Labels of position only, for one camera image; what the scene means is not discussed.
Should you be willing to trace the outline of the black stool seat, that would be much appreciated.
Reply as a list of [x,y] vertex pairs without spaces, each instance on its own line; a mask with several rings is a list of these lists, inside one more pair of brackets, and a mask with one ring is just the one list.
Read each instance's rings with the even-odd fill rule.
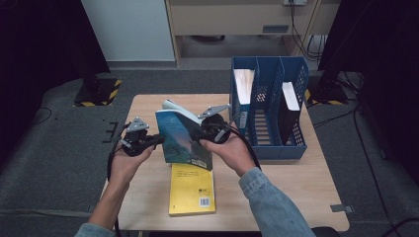
[[316,237],[341,237],[340,234],[331,227],[315,227],[312,231]]

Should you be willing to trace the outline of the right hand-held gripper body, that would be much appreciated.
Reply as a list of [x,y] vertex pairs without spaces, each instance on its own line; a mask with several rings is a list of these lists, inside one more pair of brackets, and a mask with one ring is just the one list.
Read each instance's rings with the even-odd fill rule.
[[228,139],[230,127],[219,113],[229,108],[230,104],[209,106],[198,115],[198,118],[202,121],[200,128],[206,134],[207,140],[216,144],[222,144]]

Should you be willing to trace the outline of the bright blue book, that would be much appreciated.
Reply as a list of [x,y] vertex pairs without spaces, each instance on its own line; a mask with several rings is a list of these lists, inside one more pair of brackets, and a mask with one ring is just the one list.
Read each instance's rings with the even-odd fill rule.
[[235,102],[234,117],[240,133],[245,136],[247,133],[247,121],[250,111],[252,85],[254,80],[254,70],[234,69]]

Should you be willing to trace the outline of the white panel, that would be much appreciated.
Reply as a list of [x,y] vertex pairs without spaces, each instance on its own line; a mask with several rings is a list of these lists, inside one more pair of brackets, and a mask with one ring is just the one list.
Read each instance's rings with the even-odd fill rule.
[[165,0],[81,0],[107,61],[174,61]]

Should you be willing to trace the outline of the black curtain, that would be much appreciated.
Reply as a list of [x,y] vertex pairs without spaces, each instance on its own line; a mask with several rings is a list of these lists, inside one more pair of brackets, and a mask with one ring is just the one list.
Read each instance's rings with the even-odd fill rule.
[[341,0],[319,69],[324,87],[364,76],[358,98],[383,157],[419,186],[419,0]]
[[82,77],[79,63],[109,70],[81,0],[0,0],[0,166],[43,94]]

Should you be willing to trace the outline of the beige cabinet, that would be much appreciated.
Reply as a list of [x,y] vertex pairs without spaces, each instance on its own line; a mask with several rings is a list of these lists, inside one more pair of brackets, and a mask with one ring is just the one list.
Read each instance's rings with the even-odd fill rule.
[[281,36],[287,53],[302,55],[311,36],[329,34],[342,0],[165,0],[175,62],[191,36]]

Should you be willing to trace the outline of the teal illustrated book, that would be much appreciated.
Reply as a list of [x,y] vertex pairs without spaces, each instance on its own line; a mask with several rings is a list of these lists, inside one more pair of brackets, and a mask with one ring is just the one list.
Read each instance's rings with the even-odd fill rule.
[[159,134],[167,163],[191,164],[212,170],[212,155],[194,140],[195,132],[202,131],[201,120],[172,100],[165,100],[155,112]]

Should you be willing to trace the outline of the blue plastic file rack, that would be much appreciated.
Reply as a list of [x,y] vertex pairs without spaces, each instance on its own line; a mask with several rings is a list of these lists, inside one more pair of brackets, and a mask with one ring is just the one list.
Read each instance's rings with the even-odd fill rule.
[[235,123],[234,69],[254,70],[245,138],[262,161],[299,159],[306,149],[299,119],[284,145],[278,126],[282,85],[292,82],[300,108],[308,82],[308,67],[300,56],[234,56],[231,58],[229,119]]

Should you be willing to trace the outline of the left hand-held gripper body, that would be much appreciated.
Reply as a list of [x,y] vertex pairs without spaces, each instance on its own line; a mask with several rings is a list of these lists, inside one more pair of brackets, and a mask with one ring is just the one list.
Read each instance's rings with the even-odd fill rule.
[[129,122],[125,129],[126,133],[120,143],[125,154],[130,157],[140,155],[155,143],[154,137],[147,134],[149,125],[139,117],[135,117],[133,121]]

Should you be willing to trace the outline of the striped black stand base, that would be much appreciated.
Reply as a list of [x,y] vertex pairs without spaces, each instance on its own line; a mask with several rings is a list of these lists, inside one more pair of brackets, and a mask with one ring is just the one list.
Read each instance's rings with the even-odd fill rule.
[[116,97],[122,81],[116,78],[97,79],[83,83],[73,103],[75,107],[109,106]]
[[316,83],[309,83],[305,91],[305,100],[309,106],[314,105],[344,105],[348,97],[343,88],[333,85],[331,88],[322,88]]

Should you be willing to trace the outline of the person's right hand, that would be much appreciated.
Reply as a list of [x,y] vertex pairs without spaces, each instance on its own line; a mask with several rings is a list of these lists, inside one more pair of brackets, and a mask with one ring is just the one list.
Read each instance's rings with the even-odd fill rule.
[[239,177],[256,167],[247,146],[234,133],[231,133],[228,140],[222,144],[216,144],[208,140],[202,140],[200,144],[206,150],[219,156]]

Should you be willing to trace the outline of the person's left hand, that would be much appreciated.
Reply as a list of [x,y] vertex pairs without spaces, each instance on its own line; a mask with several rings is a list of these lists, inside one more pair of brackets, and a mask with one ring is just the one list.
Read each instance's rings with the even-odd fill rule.
[[109,184],[114,187],[126,188],[139,166],[150,157],[153,150],[154,147],[151,146],[137,156],[128,156],[120,148],[113,158]]

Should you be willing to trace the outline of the yellow book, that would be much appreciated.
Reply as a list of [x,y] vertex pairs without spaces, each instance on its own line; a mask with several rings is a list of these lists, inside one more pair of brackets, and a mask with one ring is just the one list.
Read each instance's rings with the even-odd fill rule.
[[173,164],[168,213],[187,216],[215,213],[212,171],[189,165]]

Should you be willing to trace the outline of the black book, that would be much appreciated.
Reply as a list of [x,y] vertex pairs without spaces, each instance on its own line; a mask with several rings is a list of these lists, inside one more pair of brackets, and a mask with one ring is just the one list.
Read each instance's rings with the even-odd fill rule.
[[281,141],[284,145],[289,141],[293,126],[299,119],[300,105],[292,82],[284,82],[282,85],[282,96],[278,118]]

